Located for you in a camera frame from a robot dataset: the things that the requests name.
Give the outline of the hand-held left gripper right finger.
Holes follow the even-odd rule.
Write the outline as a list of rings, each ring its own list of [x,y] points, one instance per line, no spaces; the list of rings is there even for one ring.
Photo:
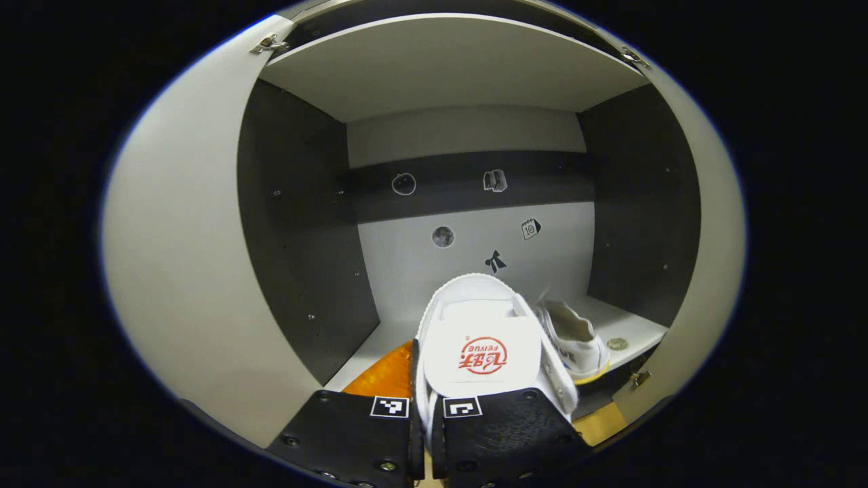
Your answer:
[[[434,405],[432,476],[446,487],[558,487],[593,451],[534,387]]]

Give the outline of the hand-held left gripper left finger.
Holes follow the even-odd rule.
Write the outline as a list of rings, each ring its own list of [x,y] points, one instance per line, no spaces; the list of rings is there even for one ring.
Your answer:
[[[344,390],[314,392],[267,451],[329,483],[416,486],[425,477],[424,433],[410,398],[416,353],[407,341]]]

